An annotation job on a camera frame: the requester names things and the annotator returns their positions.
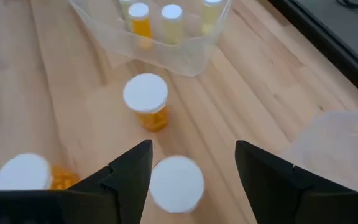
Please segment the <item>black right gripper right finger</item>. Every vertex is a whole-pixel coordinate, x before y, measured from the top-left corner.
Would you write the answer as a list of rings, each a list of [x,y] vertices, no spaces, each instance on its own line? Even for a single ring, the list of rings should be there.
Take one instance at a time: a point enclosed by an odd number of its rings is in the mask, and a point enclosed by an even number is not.
[[[358,192],[244,140],[235,161],[257,223],[358,223]]]

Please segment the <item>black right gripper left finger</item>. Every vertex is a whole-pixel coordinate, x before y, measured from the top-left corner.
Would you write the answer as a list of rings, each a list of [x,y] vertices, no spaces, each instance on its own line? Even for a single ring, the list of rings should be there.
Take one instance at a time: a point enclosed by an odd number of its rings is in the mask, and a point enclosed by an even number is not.
[[[140,223],[152,148],[144,140],[66,190],[0,190],[0,223]]]

